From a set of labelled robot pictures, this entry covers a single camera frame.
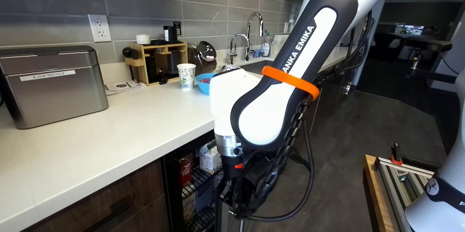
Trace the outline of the white and green carton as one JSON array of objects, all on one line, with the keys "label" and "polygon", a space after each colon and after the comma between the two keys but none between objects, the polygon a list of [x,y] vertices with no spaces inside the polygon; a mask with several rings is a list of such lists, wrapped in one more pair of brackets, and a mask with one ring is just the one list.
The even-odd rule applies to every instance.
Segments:
[{"label": "white and green carton", "polygon": [[200,168],[209,174],[213,175],[222,166],[221,155],[219,154],[215,140],[210,141],[200,148],[199,157]]}]

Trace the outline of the tall chrome tap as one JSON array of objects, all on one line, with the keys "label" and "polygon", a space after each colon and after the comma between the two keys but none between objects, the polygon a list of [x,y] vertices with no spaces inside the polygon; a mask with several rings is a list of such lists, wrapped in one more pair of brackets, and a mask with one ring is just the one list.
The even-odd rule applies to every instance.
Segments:
[{"label": "tall chrome tap", "polygon": [[246,38],[248,41],[245,47],[245,55],[244,55],[245,61],[249,61],[250,54],[253,52],[251,48],[250,32],[251,32],[251,22],[253,21],[254,18],[256,18],[259,22],[259,36],[262,37],[264,33],[264,27],[263,27],[264,21],[263,21],[262,15],[259,12],[252,12],[247,21]]}]

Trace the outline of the printed paper cup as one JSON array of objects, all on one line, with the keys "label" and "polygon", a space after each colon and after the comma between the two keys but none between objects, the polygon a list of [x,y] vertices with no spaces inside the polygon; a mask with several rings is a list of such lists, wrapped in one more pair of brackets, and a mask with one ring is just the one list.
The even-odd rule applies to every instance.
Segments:
[{"label": "printed paper cup", "polygon": [[178,73],[181,89],[189,91],[194,88],[196,65],[191,63],[178,64]]}]

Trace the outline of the sink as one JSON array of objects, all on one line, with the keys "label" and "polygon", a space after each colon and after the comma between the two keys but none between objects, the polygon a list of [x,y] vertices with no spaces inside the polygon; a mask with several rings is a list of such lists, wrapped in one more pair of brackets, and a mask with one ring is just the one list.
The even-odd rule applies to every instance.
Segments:
[{"label": "sink", "polygon": [[255,73],[257,75],[262,75],[262,69],[265,66],[271,66],[274,62],[271,60],[260,60],[253,63],[247,63],[239,65],[240,68],[246,70],[249,73]]}]

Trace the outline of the white wall socket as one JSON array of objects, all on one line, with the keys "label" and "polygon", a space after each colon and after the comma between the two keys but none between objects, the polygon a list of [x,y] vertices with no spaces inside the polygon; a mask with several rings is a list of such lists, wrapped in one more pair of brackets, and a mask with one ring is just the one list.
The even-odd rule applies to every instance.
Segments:
[{"label": "white wall socket", "polygon": [[93,42],[107,43],[112,41],[108,18],[106,15],[88,14],[88,19],[92,31]]}]

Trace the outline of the black clamp with red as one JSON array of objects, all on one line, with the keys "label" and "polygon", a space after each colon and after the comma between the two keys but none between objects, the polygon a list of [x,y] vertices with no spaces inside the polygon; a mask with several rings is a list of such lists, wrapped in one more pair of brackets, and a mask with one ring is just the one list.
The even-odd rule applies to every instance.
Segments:
[{"label": "black clamp with red", "polygon": [[393,142],[391,146],[390,161],[392,164],[395,164],[397,166],[403,165],[403,161],[402,161],[401,153],[400,153],[400,146],[397,142]]}]

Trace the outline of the under-counter fridge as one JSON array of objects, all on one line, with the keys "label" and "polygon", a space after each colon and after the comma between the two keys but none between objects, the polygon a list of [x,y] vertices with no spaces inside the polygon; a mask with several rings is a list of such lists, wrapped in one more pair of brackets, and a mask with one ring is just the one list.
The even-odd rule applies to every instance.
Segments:
[{"label": "under-counter fridge", "polygon": [[[209,131],[176,148],[161,158],[168,224],[170,232],[221,232],[219,184],[224,176],[222,168],[209,174],[200,168],[200,148],[214,140]],[[179,159],[191,155],[192,182],[181,189]]]}]

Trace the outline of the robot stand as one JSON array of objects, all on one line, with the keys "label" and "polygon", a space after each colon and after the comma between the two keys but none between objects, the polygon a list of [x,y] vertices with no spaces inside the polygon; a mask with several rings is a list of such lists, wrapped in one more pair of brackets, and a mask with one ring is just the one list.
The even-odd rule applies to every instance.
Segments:
[{"label": "robot stand", "polygon": [[415,232],[405,209],[418,199],[433,172],[365,155],[363,186],[373,232]]}]

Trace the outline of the red can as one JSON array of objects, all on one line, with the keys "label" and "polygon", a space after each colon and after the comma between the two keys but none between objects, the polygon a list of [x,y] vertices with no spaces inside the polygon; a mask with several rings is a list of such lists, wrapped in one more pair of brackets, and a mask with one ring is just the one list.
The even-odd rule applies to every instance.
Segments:
[{"label": "red can", "polygon": [[190,154],[179,159],[179,185],[181,189],[192,182],[192,157]]}]

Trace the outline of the black box with white label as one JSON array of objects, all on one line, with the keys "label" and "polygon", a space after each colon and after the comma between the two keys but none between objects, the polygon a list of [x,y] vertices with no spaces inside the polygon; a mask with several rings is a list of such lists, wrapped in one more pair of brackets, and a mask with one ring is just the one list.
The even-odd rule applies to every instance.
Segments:
[{"label": "black box with white label", "polygon": [[165,25],[163,27],[164,29],[164,40],[171,44],[171,43],[177,43],[178,42],[178,35],[177,35],[177,29],[173,25]]}]

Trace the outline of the soap bottle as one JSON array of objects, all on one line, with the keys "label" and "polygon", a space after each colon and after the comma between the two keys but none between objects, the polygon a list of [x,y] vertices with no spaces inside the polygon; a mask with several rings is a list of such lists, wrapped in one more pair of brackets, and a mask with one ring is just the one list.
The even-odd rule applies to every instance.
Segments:
[{"label": "soap bottle", "polygon": [[268,57],[270,55],[271,43],[272,43],[272,36],[267,30],[264,30],[263,34],[263,44],[261,45],[261,56]]}]

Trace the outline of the wooden drawer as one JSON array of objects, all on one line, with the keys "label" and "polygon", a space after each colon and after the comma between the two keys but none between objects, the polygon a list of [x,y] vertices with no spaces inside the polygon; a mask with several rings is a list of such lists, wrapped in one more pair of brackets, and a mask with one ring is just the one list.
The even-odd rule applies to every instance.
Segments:
[{"label": "wooden drawer", "polygon": [[110,205],[130,208],[96,232],[169,232],[161,161],[156,160],[56,212],[21,232],[86,232],[110,213]]}]

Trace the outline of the stainless steel bin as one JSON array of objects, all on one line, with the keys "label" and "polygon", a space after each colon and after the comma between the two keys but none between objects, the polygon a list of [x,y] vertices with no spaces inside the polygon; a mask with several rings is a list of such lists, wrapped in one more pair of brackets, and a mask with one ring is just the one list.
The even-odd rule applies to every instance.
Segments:
[{"label": "stainless steel bin", "polygon": [[109,107],[93,47],[0,49],[0,97],[17,129],[31,129]]}]

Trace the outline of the printed leaflet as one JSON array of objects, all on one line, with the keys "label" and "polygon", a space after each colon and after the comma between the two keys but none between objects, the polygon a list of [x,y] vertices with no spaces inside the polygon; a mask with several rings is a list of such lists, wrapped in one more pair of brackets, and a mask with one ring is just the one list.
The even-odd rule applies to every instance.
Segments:
[{"label": "printed leaflet", "polygon": [[140,88],[145,88],[146,86],[147,85],[145,83],[142,83],[142,82],[138,83],[134,80],[124,81],[124,82],[119,82],[119,83],[104,84],[104,88],[106,90],[107,96],[121,94],[121,93],[125,93],[128,91],[134,91]]}]

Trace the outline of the blue bowl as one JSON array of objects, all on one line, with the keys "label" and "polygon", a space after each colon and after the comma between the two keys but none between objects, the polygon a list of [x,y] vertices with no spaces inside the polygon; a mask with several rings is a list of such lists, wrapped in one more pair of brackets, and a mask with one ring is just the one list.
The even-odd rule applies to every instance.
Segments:
[{"label": "blue bowl", "polygon": [[195,77],[195,81],[199,86],[200,91],[208,95],[210,94],[210,81],[216,73],[201,73]]}]

